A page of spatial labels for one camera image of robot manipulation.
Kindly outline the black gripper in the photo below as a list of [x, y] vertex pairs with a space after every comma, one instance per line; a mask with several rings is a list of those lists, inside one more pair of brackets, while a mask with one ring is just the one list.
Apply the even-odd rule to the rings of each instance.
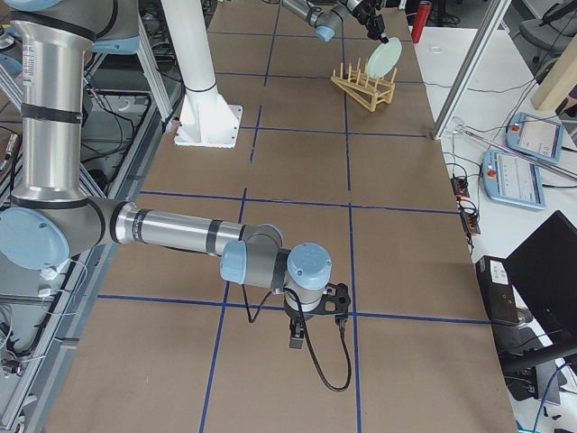
[[358, 1], [353, 8], [353, 17], [359, 24], [364, 25], [368, 34], [376, 34], [376, 41], [383, 44], [389, 42], [389, 38], [384, 31], [384, 21], [378, 11], [381, 9], [383, 2], [381, 0], [362, 0]]
[[330, 312], [325, 308], [323, 303], [320, 303], [316, 308], [310, 311], [303, 311], [300, 313], [298, 307], [290, 306], [286, 301], [283, 302], [283, 308], [289, 316], [289, 347], [291, 349], [300, 350], [303, 347], [306, 330], [304, 322], [311, 319], [313, 316], [328, 316]]

